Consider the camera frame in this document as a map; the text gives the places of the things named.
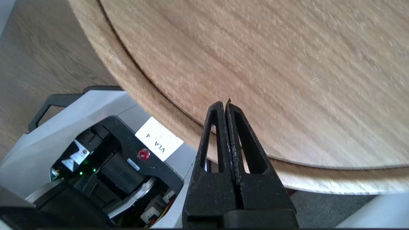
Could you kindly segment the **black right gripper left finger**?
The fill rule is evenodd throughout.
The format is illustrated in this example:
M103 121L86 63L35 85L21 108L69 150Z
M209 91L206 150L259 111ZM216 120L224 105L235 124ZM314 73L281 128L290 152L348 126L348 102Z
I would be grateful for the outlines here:
M219 171L205 170L212 126L216 127ZM183 228L223 228L224 215L236 209L226 116L222 102L207 111L203 134L182 210Z

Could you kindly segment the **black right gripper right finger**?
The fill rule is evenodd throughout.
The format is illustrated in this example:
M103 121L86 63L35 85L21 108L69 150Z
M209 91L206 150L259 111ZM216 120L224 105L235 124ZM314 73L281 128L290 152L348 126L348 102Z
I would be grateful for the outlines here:
M298 228L296 209L244 112L226 105L236 209L228 228Z

